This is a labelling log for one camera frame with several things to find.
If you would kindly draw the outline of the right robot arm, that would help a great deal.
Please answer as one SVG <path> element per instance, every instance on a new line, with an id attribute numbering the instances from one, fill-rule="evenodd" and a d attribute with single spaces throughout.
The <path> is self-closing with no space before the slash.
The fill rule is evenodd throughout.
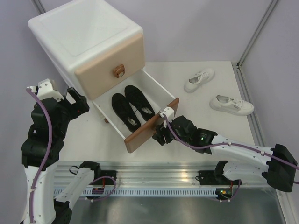
<path id="1" fill-rule="evenodd" d="M 160 145 L 173 140 L 201 153 L 224 156 L 232 161 L 219 161 L 213 173 L 214 181 L 266 183 L 274 189 L 291 192 L 298 163 L 289 150 L 280 144 L 262 147 L 230 140 L 214 131 L 196 127 L 184 116 L 156 126 L 152 137 Z"/>

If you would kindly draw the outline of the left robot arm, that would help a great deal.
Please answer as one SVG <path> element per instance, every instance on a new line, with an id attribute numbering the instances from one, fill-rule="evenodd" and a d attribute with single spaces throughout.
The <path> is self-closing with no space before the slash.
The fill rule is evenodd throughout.
<path id="1" fill-rule="evenodd" d="M 89 111 L 86 97 L 73 87 L 68 88 L 74 103 L 65 96 L 56 98 L 51 93 L 40 100 L 40 87 L 26 91 L 36 100 L 31 112 L 33 124 L 21 147 L 21 162 L 27 179 L 27 210 L 24 224 L 68 224 L 72 209 L 84 189 L 101 182 L 100 164 L 84 161 L 64 191 L 54 196 L 54 176 L 59 154 L 64 146 L 67 128 L 71 120 Z"/>

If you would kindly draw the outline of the brown bear knob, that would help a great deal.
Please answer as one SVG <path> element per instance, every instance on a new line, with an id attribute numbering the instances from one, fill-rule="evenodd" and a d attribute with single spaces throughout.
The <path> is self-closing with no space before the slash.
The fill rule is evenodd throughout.
<path id="1" fill-rule="evenodd" d="M 119 65 L 119 66 L 117 66 L 117 67 L 114 68 L 113 75 L 116 78 L 120 78 L 120 77 L 122 77 L 125 74 L 125 72 L 126 72 L 126 69 L 125 69 L 124 65 L 121 64 L 121 65 Z"/>

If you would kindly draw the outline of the beige drawer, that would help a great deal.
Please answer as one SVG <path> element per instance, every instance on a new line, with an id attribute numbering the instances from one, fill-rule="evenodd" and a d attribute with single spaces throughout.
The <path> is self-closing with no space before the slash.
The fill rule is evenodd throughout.
<path id="1" fill-rule="evenodd" d="M 121 64 L 124 65 L 126 72 L 122 77 L 116 78 L 113 70 Z M 82 65 L 74 73 L 86 97 L 95 100 L 144 66 L 143 34 L 138 33 L 107 53 Z"/>

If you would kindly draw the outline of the black canvas shoe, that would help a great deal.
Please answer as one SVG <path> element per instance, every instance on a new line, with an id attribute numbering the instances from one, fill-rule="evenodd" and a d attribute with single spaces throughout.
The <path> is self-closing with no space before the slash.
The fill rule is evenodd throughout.
<path id="1" fill-rule="evenodd" d="M 116 93 L 112 96 L 112 108 L 130 132 L 133 133 L 141 127 L 139 119 L 134 113 L 128 100 L 122 94 Z"/>

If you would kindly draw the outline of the brown drawer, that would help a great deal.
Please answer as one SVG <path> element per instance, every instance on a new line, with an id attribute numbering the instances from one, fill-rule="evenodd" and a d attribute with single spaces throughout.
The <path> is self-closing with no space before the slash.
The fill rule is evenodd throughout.
<path id="1" fill-rule="evenodd" d="M 133 85 L 139 88 L 156 113 L 156 115 L 149 121 L 145 121 L 141 114 L 136 112 L 141 127 L 133 133 L 129 131 L 121 119 L 115 114 L 111 103 L 112 96 L 116 93 L 124 94 L 124 89 L 128 85 Z M 100 116 L 102 116 L 103 119 L 123 138 L 127 151 L 132 153 L 148 139 L 152 138 L 156 126 L 164 122 L 159 116 L 161 110 L 166 107 L 171 107 L 175 112 L 177 111 L 179 98 L 174 97 L 160 83 L 142 69 L 99 96 L 93 101 L 93 104 L 99 111 Z"/>

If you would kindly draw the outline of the black canvas shoe sideways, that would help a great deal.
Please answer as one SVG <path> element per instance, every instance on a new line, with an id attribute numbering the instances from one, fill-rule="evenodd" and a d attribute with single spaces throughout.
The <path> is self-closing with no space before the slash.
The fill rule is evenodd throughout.
<path id="1" fill-rule="evenodd" d="M 129 103 L 137 109 L 145 121 L 155 116 L 154 109 L 140 89 L 128 85 L 125 87 L 124 93 Z"/>

